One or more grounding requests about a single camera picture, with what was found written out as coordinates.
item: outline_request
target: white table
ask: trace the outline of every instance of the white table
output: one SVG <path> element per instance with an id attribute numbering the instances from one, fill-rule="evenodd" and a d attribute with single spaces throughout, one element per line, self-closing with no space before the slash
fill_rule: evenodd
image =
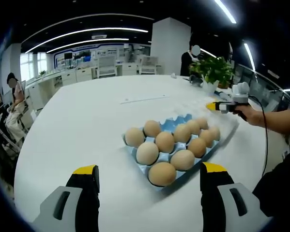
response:
<path id="1" fill-rule="evenodd" d="M 163 196 L 138 170 L 121 138 L 127 128 L 189 111 L 189 103 L 201 98 L 205 94 L 200 89 L 169 75 L 113 77 L 62 87 L 23 144 L 15 172 L 18 211 L 33 221 L 42 201 L 58 186 L 65 186 L 75 169 L 97 164 L 100 231 L 202 231 L 199 172 L 176 192 Z M 201 110 L 208 113 L 205 106 Z M 235 182 L 253 190 L 264 165 L 264 129 L 232 114 L 227 117 L 238 118 L 240 125 L 210 162 L 224 166 Z"/>

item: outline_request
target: ceiling light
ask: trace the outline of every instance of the ceiling light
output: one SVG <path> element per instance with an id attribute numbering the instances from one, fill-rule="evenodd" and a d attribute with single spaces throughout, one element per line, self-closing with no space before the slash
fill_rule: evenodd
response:
<path id="1" fill-rule="evenodd" d="M 215 55 L 211 54 L 210 52 L 208 52 L 208 51 L 206 51 L 206 50 L 204 50 L 204 49 L 202 49 L 202 48 L 201 48 L 201 51 L 207 53 L 208 55 L 210 55 L 210 56 L 212 56 L 212 57 L 217 58 Z"/>
<path id="2" fill-rule="evenodd" d="M 248 44 L 244 44 L 245 48 L 246 48 L 246 51 L 248 53 L 248 56 L 249 56 L 249 59 L 250 59 L 250 63 L 251 63 L 251 67 L 252 67 L 252 70 L 255 72 L 256 71 L 256 67 L 255 67 L 255 63 L 253 62 L 253 59 L 252 59 L 252 55 L 251 55 L 251 52 L 250 52 L 250 49 L 248 47 Z"/>
<path id="3" fill-rule="evenodd" d="M 36 45 L 35 47 L 31 48 L 30 50 L 26 51 L 25 54 L 27 54 L 31 50 L 33 50 L 33 49 L 35 49 L 35 48 L 37 48 L 37 47 L 39 47 L 39 46 L 41 46 L 43 44 L 46 44 L 47 42 L 62 38 L 64 36 L 73 35 L 73 34 L 82 33 L 82 32 L 87 32 L 87 31 L 93 31 L 93 30 L 131 30 L 131 31 L 138 31 L 138 32 L 145 32 L 145 33 L 148 32 L 147 30 L 134 29 L 134 28 L 91 28 L 91 29 L 85 29 L 85 30 L 78 30 L 78 31 L 73 31 L 73 32 L 70 32 L 70 33 L 67 33 L 67 34 L 64 34 L 64 35 L 59 35 L 59 36 L 54 37 L 54 38 L 52 38 L 50 40 L 44 41 L 44 42 Z"/>
<path id="4" fill-rule="evenodd" d="M 221 2 L 221 0 L 214 0 L 218 6 L 223 10 L 223 12 L 227 15 L 231 23 L 236 23 L 234 17 L 231 15 L 230 11 L 226 8 L 226 6 Z"/>
<path id="5" fill-rule="evenodd" d="M 81 42 L 77 42 L 77 43 L 71 43 L 71 44 L 68 44 L 68 45 L 64 45 L 64 46 L 61 46 L 61 47 L 57 47 L 55 49 L 52 49 L 50 51 L 47 51 L 47 53 L 49 52 L 53 52 L 55 50 L 58 50 L 58 49 L 61 49 L 61 48 L 64 48 L 64 47 L 69 47 L 69 46 L 72 46 L 72 45 L 76 45 L 76 44 L 84 44 L 84 43 L 91 43 L 91 42 L 97 42 L 97 41 L 110 41 L 110 40 L 129 40 L 129 39 L 123 39 L 123 38 L 113 38 L 113 39 L 98 39 L 98 40 L 85 40 L 85 41 L 81 41 Z"/>

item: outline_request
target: blue egg tray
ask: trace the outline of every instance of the blue egg tray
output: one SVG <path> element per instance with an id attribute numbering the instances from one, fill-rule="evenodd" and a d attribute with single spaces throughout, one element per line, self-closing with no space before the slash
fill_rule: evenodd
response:
<path id="1" fill-rule="evenodd" d="M 186 116 L 178 116 L 176 118 L 176 120 L 174 120 L 173 118 L 168 118 L 165 120 L 165 123 L 164 124 L 161 124 L 160 123 L 160 127 L 161 127 L 161 131 L 167 131 L 167 132 L 170 132 L 173 134 L 173 132 L 175 131 L 176 127 L 178 124 L 182 124 L 182 123 L 187 123 L 189 120 L 192 119 L 192 115 L 191 114 L 187 114 Z M 176 154 L 176 152 L 180 151 L 180 150 L 186 150 L 190 141 L 192 141 L 193 139 L 195 138 L 198 138 L 198 135 L 196 134 L 192 134 L 189 141 L 187 143 L 175 143 L 175 146 L 174 146 L 174 149 L 171 153 L 164 153 L 164 152 L 159 152 L 159 156 L 158 156 L 158 159 L 152 164 L 152 165 L 143 165 L 143 164 L 139 164 L 136 160 L 136 152 L 137 152 L 137 148 L 136 147 L 132 147 L 132 146 L 128 146 L 125 142 L 125 137 L 124 135 L 122 135 L 122 138 L 123 138 L 123 141 L 126 145 L 126 149 L 128 151 L 128 153 L 130 155 L 132 155 L 135 163 L 138 165 L 139 169 L 144 173 L 144 175 L 147 177 L 148 179 L 148 172 L 149 172 L 149 169 L 155 165 L 156 163 L 159 163 L 159 162 L 170 162 L 170 159 L 172 158 L 172 156 L 174 154 Z M 144 142 L 155 142 L 155 138 L 152 138 L 152 137 L 145 137 L 145 141 Z M 205 154 L 200 158 L 195 158 L 194 159 L 194 166 L 187 170 L 187 171 L 177 171 L 177 175 L 176 175 L 176 179 L 175 181 L 171 184 L 173 185 L 174 183 L 177 182 L 177 180 L 179 178 L 181 178 L 185 173 L 187 173 L 188 171 L 190 170 L 195 170 L 195 167 L 199 167 L 199 165 L 197 165 L 200 161 L 202 161 L 205 157 L 209 156 L 210 154 L 212 154 L 212 152 L 214 151 L 214 148 L 217 148 L 217 145 L 218 145 L 219 141 L 216 141 L 214 140 L 213 142 L 213 146 L 211 148 L 206 148 L 206 152 Z M 167 188 L 168 186 L 166 187 L 160 187 L 160 186 L 156 186 L 156 185 L 153 185 L 150 181 L 149 183 L 154 187 L 155 190 L 159 191 L 159 190 L 162 190 L 164 188 Z"/>

